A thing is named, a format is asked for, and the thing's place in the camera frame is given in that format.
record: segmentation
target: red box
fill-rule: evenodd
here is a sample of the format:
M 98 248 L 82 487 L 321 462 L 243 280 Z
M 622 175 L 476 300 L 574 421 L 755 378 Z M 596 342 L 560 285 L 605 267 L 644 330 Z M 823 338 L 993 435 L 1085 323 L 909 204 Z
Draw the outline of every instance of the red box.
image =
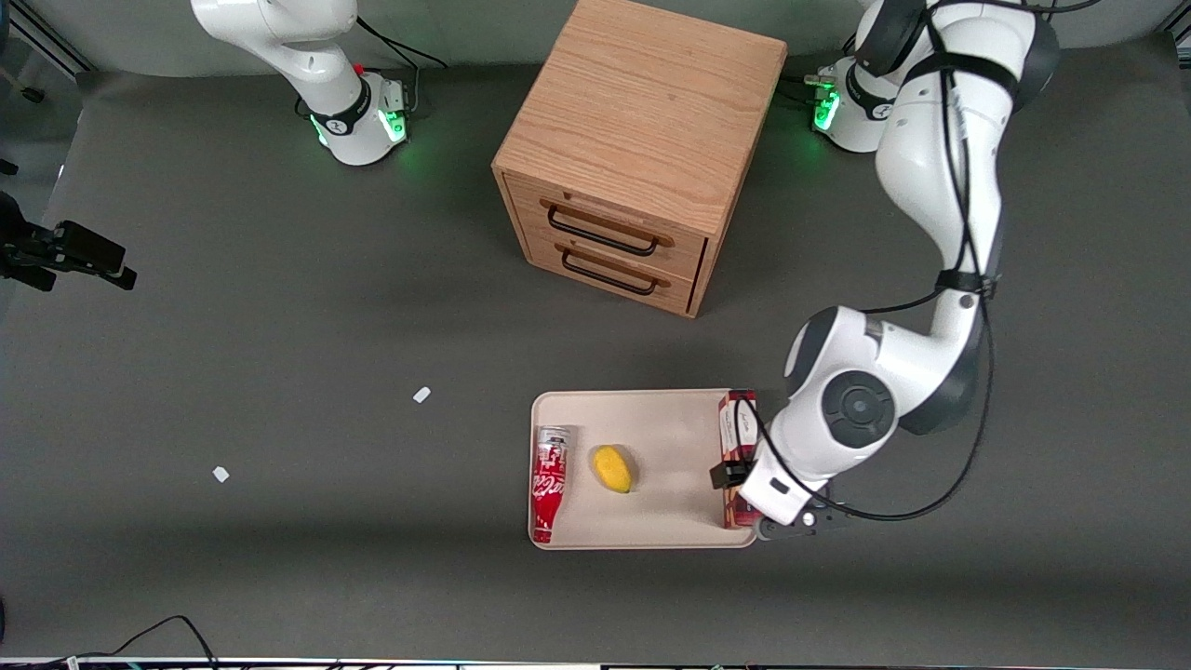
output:
M 752 411 L 744 403 L 752 406 Z M 728 392 L 719 401 L 719 452 L 723 461 L 753 461 L 757 428 L 756 392 Z M 752 528 L 762 514 L 738 495 L 740 487 L 724 489 L 724 528 Z

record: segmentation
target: white robotic arm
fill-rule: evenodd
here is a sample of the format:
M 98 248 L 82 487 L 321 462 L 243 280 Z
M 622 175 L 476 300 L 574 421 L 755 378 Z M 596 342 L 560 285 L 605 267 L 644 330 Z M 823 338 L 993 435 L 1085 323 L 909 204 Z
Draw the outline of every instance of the white robotic arm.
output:
M 293 84 L 319 140 L 339 161 L 373 163 L 405 139 L 399 81 L 357 71 L 333 43 L 307 44 L 350 30 L 356 0 L 191 0 L 191 8 L 212 37 L 269 63 Z
M 899 425 L 915 434 L 947 428 L 974 396 L 980 300 L 999 246 L 997 146 L 1015 100 L 1036 93 L 1025 86 L 1041 89 L 1058 49 L 1049 25 L 1002 6 L 944 2 L 924 25 L 937 2 L 877 2 L 858 30 L 856 57 L 810 77 L 827 92 L 816 130 L 844 149 L 877 150 L 881 184 L 939 246 L 943 273 L 929 333 L 843 306 L 798 333 L 785 369 L 790 402 L 741 488 L 782 525 L 811 499 L 799 483 L 818 491 Z M 941 73 L 954 84 L 944 88 Z

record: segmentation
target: green led light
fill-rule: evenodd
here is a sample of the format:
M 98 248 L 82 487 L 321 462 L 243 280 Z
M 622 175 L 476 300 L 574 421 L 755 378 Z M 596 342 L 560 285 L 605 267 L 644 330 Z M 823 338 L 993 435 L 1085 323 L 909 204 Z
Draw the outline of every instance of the green led light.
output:
M 326 146 L 326 137 L 323 136 L 323 129 L 319 127 L 318 121 L 314 120 L 314 114 L 310 115 L 310 123 L 314 126 L 314 130 L 318 131 L 318 143 Z
M 388 138 L 394 144 L 405 139 L 405 114 L 376 109 L 376 115 L 380 117 L 380 121 L 385 125 L 385 132 L 388 133 Z
M 828 96 L 819 100 L 819 104 L 815 107 L 815 126 L 823 131 L 831 127 L 831 121 L 835 119 L 835 111 L 838 107 L 840 94 L 831 89 Z

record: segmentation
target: gray table surface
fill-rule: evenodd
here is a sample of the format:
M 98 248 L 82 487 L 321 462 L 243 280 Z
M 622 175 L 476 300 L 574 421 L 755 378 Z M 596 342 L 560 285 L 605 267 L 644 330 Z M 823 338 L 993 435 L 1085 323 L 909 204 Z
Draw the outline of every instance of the gray table surface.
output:
M 744 551 L 534 549 L 530 403 L 752 386 L 772 415 L 807 315 L 916 296 L 936 252 L 871 157 L 779 99 L 697 320 L 535 269 L 488 168 L 534 75 L 425 73 L 412 142 L 361 169 L 280 77 L 89 82 L 49 218 L 127 245 L 141 282 L 19 289 L 0 328 L 8 656 L 185 613 L 224 656 L 1191 664 L 1168 37 L 1067 54 L 1010 125 L 998 383 L 962 494 Z M 899 436 L 837 493 L 921 503 L 972 428 Z M 137 651 L 198 652 L 179 631 Z

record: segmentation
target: drawer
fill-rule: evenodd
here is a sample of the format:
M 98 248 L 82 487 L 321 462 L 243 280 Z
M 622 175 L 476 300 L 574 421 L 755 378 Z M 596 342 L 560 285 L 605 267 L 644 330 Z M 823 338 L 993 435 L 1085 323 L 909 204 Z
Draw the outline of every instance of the drawer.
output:
M 556 237 L 579 249 L 616 258 L 644 271 L 660 269 L 694 278 L 704 238 L 638 214 L 586 200 L 556 186 L 505 175 L 522 231 Z
M 692 282 L 665 271 L 629 267 L 618 258 L 566 244 L 557 238 L 526 234 L 530 261 L 543 269 L 686 315 Z

